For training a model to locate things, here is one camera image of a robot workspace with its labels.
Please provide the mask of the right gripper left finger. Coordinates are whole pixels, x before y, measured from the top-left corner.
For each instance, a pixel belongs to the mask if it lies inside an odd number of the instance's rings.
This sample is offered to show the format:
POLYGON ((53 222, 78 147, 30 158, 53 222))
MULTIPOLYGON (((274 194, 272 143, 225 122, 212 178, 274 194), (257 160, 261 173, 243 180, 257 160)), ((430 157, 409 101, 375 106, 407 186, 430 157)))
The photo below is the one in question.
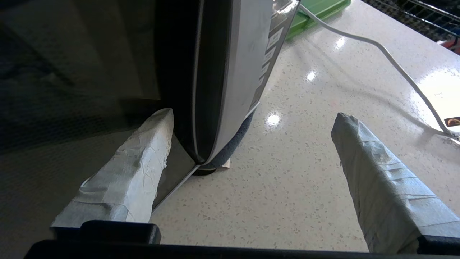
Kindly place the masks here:
POLYGON ((171 108, 147 118, 112 158, 82 183, 51 226, 79 228, 90 220, 147 223, 173 132, 171 108))

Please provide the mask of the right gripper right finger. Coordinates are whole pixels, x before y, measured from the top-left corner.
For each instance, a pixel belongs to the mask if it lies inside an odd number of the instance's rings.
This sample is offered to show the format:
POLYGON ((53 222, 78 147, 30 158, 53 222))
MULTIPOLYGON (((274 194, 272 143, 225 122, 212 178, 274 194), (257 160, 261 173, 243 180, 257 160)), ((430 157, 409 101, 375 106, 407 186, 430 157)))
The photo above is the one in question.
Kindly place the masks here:
POLYGON ((459 253, 459 216, 363 122, 338 113, 331 138, 369 252, 459 253))

